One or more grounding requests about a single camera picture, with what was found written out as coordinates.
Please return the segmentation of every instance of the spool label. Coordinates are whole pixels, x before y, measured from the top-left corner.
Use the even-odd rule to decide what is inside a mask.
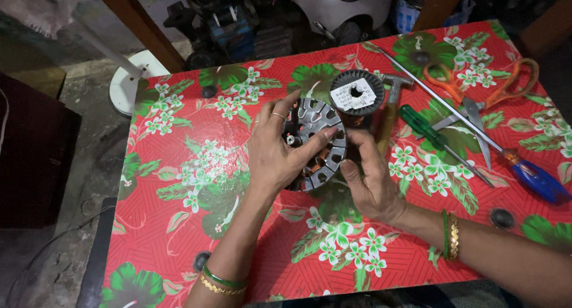
[[[360,94],[355,97],[352,92]],[[364,78],[332,90],[330,95],[336,107],[343,111],[367,107],[375,102],[375,93]]]

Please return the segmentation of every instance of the red tablecloth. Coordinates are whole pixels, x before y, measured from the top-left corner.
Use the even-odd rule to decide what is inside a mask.
[[[417,76],[422,76],[423,62],[447,64],[476,101],[484,101],[502,84],[520,57],[498,23],[485,21],[143,81],[120,182],[104,305],[122,307],[137,301],[180,307],[197,280],[193,260],[216,247],[247,186],[245,143],[263,103],[296,89],[327,101],[340,70],[399,73],[376,52],[378,46]],[[201,98],[206,85],[217,86],[214,98]],[[444,90],[432,88],[448,97]],[[533,92],[481,112],[484,127],[499,144],[517,147],[524,158],[570,189],[572,130],[540,85]],[[431,123],[448,115],[418,86],[402,91],[400,103],[410,104]],[[496,188],[473,177],[450,155],[435,152],[430,143],[415,140],[399,120],[386,157],[409,202],[456,211],[459,217],[483,224],[491,224],[491,209],[502,207],[515,217],[513,232],[572,253],[572,226],[564,224],[572,222],[568,206],[552,207],[527,192],[504,165],[494,162],[495,151],[492,171],[487,171],[476,139],[461,125],[442,133]],[[324,221],[327,226],[322,229]],[[331,250],[339,255],[324,254],[320,244],[327,238],[335,239]],[[372,247],[371,239],[383,245]],[[347,253],[349,258],[378,254],[379,260],[348,260]],[[337,176],[311,194],[284,191],[278,196],[260,233],[246,300],[475,278],[478,275],[463,264],[439,259],[439,252],[425,242],[362,217],[345,181]]]

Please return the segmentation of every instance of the green screwdriver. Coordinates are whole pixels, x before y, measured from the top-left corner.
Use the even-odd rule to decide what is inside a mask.
[[[446,150],[450,152],[455,158],[457,158],[461,164],[463,164],[469,171],[473,172],[479,179],[482,179],[488,186],[494,188],[492,183],[484,177],[484,175],[477,171],[472,165],[470,165],[466,160],[462,159],[455,151],[453,151],[447,144],[447,137],[436,132],[431,125],[418,114],[415,109],[409,105],[403,105],[399,108],[399,115],[403,120],[409,125],[413,130],[419,134],[423,134],[426,139],[428,139],[435,147],[436,150],[443,151]]]

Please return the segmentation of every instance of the gold bangle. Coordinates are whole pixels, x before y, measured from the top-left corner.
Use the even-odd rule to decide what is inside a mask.
[[[212,283],[210,283],[208,280],[205,279],[205,275],[201,273],[201,282],[205,285],[205,287],[207,287],[208,289],[218,293],[218,294],[225,294],[225,295],[238,295],[243,293],[245,290],[247,290],[246,287],[239,289],[239,290],[225,290],[222,288],[219,288],[215,285],[213,285]]]
[[[453,260],[456,259],[459,254],[459,222],[457,216],[453,213],[449,213],[449,217],[451,218],[451,247],[449,250],[449,258]]]

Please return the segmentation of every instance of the hammer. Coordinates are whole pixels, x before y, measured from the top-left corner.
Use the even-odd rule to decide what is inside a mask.
[[[387,98],[386,105],[382,110],[382,121],[380,122],[377,131],[377,150],[385,157],[387,146],[390,142],[391,129],[395,122],[395,114],[397,111],[397,99],[399,98],[399,92],[402,86],[411,87],[414,83],[413,79],[407,77],[400,77],[394,74],[383,74],[381,75],[381,80],[383,83],[390,84],[390,94]]]

